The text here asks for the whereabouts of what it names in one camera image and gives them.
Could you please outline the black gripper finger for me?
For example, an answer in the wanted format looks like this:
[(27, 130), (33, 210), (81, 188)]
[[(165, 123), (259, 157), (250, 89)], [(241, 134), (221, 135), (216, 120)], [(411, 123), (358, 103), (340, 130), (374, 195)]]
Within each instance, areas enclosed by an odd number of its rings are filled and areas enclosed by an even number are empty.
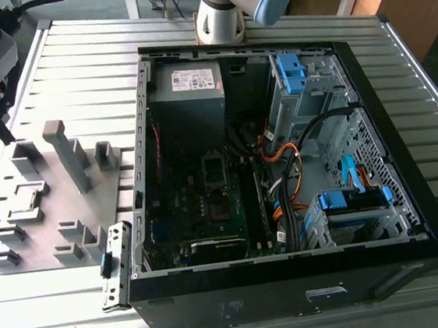
[(9, 146), (10, 143), (13, 143), (15, 141), (14, 135), (10, 132), (7, 126), (8, 121), (9, 121), (8, 114), (0, 115), (0, 140), (6, 146)]

